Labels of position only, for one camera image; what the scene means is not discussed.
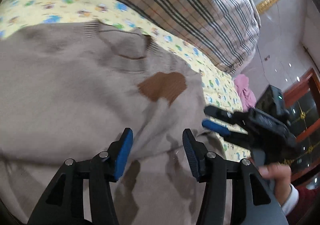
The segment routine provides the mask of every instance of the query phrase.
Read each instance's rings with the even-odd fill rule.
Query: dark red sleeve
[[[299,192],[299,201],[296,207],[287,215],[289,225],[296,225],[298,221],[307,213],[308,207],[314,202],[318,193],[320,193],[320,187],[314,190],[308,190],[307,188],[297,188]]]

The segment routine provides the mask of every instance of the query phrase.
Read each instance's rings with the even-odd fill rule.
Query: yellow patterned sheet
[[[207,104],[229,111],[242,111],[241,101],[230,75],[218,70],[196,47],[160,29],[115,0],[3,0],[0,4],[0,38],[6,38],[28,25],[85,22],[94,19],[125,31],[134,27],[142,28],[143,33],[151,35],[161,47],[183,58],[193,70],[201,73]],[[243,131],[238,126],[228,125],[228,128]],[[250,155],[248,150],[220,139],[227,159],[239,161]]]

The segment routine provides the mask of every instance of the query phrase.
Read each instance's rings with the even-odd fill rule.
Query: brown patch
[[[185,77],[178,72],[157,72],[138,84],[139,91],[152,102],[160,97],[167,99],[169,106],[187,88]]]

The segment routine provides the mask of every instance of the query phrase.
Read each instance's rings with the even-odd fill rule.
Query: person's arm
[[[259,167],[259,172],[264,179],[274,179],[275,196],[280,203],[290,225],[296,225],[307,213],[308,207],[314,202],[320,188],[308,190],[296,189],[290,184],[291,169],[288,165],[279,163]]]

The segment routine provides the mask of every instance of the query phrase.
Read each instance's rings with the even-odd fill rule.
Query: silver screw
[[[250,165],[250,160],[248,160],[248,159],[243,159],[242,160],[242,163],[244,164],[244,165]]]
[[[108,152],[106,152],[106,151],[102,151],[101,153],[99,153],[99,156],[100,156],[101,158],[106,158],[106,157],[109,156],[109,154],[108,154]]]
[[[209,158],[215,158],[216,154],[214,152],[207,152],[207,157]]]
[[[65,164],[65,165],[71,165],[71,164],[73,164],[73,159],[69,158],[69,159],[65,160],[65,161],[64,161],[64,164]]]

